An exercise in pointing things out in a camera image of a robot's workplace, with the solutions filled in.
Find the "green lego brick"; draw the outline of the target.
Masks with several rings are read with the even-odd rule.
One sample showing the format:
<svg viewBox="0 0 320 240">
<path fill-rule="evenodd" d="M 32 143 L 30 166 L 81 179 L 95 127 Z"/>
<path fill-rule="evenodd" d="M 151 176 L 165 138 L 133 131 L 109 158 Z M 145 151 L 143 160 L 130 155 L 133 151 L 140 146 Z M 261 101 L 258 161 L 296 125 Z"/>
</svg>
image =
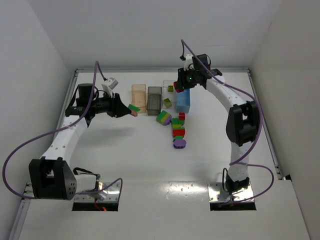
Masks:
<svg viewBox="0 0 320 240">
<path fill-rule="evenodd" d="M 139 107 L 136 107 L 132 104 L 129 104 L 128 105 L 128 108 L 131 110 L 131 111 L 135 111 L 135 112 L 139 112 L 141 109 Z"/>
</svg>

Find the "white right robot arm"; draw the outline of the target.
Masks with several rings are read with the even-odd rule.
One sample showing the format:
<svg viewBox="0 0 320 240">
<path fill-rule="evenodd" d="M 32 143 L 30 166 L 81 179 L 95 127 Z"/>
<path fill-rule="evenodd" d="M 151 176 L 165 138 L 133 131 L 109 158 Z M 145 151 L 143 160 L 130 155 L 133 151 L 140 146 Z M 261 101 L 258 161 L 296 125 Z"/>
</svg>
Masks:
<svg viewBox="0 0 320 240">
<path fill-rule="evenodd" d="M 202 86 L 213 94 L 227 110 L 226 135 L 231 142 L 231 157 L 226 176 L 222 181 L 225 192 L 232 194 L 249 185 L 248 163 L 250 143 L 257 137 L 260 127 L 260 113 L 254 101 L 245 101 L 238 93 L 216 76 L 222 73 L 215 69 L 208 72 L 203 66 L 210 67 L 207 55 L 182 55 L 183 67 L 178 69 L 175 90 L 181 93 L 196 85 Z"/>
</svg>

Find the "green lime purple lego block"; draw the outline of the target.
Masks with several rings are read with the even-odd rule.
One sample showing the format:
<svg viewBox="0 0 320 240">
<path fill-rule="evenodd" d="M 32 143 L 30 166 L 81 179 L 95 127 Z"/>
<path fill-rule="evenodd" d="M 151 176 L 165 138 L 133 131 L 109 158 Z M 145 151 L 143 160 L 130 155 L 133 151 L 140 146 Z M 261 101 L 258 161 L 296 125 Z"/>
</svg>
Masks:
<svg viewBox="0 0 320 240">
<path fill-rule="evenodd" d="M 156 117 L 156 121 L 163 126 L 167 126 L 172 122 L 172 115 L 165 110 L 162 110 Z"/>
</svg>

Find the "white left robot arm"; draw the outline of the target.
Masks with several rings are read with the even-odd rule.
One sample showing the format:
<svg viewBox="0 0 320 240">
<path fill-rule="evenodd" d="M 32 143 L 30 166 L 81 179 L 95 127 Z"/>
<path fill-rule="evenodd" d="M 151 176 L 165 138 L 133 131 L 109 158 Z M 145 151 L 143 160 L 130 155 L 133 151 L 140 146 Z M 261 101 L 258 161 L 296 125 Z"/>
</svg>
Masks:
<svg viewBox="0 0 320 240">
<path fill-rule="evenodd" d="M 118 93 L 103 85 L 99 96 L 91 83 L 79 84 L 65 110 L 63 127 L 51 146 L 39 159 L 29 163 L 29 175 L 33 195 L 37 199 L 71 200 L 75 195 L 98 195 L 106 190 L 99 184 L 100 175 L 91 171 L 77 173 L 69 164 L 75 147 L 92 119 L 98 114 L 112 118 L 134 115 L 125 106 Z"/>
</svg>

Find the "red lego brick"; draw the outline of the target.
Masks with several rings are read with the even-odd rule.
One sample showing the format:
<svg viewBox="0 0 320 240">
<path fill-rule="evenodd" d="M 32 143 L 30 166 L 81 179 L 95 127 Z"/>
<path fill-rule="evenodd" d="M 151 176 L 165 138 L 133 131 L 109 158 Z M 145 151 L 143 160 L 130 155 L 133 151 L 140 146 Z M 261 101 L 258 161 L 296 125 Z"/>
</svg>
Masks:
<svg viewBox="0 0 320 240">
<path fill-rule="evenodd" d="M 181 93 L 181 92 L 184 91 L 183 88 L 181 88 L 181 86 L 180 86 L 180 84 L 179 84 L 178 81 L 175 81 L 175 82 L 173 83 L 173 87 L 174 87 L 174 89 L 175 89 L 175 91 L 176 91 L 177 93 Z"/>
</svg>

